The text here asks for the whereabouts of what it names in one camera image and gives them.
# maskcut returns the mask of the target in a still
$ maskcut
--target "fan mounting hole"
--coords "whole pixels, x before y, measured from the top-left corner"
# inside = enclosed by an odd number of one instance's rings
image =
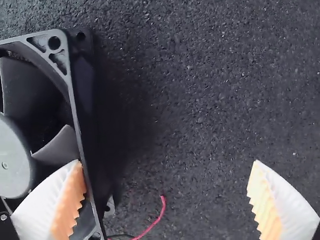
[[[101,235],[98,232],[95,232],[90,238],[89,240],[100,240],[101,239]]]
[[[61,46],[61,41],[57,36],[52,36],[49,38],[48,45],[51,50],[57,50]]]
[[[104,211],[108,213],[108,212],[111,211],[111,208],[107,205],[107,206],[105,207]]]
[[[80,31],[78,32],[78,34],[76,35],[76,39],[79,41],[79,42],[82,42],[86,39],[86,35]]]

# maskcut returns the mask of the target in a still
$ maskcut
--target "computer fan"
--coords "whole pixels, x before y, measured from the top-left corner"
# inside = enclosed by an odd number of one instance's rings
[[[1,239],[106,238],[94,60],[85,28],[0,41]]]

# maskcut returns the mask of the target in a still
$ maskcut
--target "black asphalt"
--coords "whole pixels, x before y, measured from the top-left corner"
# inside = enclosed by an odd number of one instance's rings
[[[146,240],[254,240],[256,159],[320,213],[319,13],[316,0],[0,0],[0,38],[98,36],[129,160],[108,233],[141,233],[165,194]]]

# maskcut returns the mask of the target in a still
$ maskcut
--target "cable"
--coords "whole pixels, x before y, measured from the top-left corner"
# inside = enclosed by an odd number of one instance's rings
[[[129,234],[118,234],[118,235],[108,236],[107,239],[108,240],[112,240],[111,238],[129,237],[129,238],[132,238],[131,240],[140,240],[142,237],[144,237],[148,232],[150,232],[151,229],[154,228],[155,225],[157,225],[160,222],[160,220],[162,219],[162,217],[165,214],[166,205],[167,205],[166,198],[163,195],[161,195],[160,198],[161,198],[161,201],[162,201],[162,209],[161,209],[160,215],[143,233],[141,233],[139,236],[136,236],[136,237],[131,236]]]
[[[135,236],[132,236],[130,234],[115,234],[115,235],[107,236],[106,238],[108,240],[111,240],[112,238],[121,238],[121,237],[127,237],[127,238],[130,238],[130,239],[133,239]]]

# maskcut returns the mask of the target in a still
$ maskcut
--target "fan blade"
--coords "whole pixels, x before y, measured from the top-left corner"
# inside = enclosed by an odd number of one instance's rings
[[[36,166],[22,134],[0,113],[0,196],[25,196],[35,182]]]
[[[26,125],[46,116],[62,96],[50,79],[30,63],[0,58],[3,113]]]
[[[13,212],[21,240],[68,240],[87,192],[83,166],[74,160],[41,182]]]
[[[262,162],[253,163],[247,196],[261,240],[311,240],[320,217],[284,178]]]
[[[47,145],[31,156],[50,165],[65,165],[72,160],[79,159],[75,130],[71,126],[65,125]]]

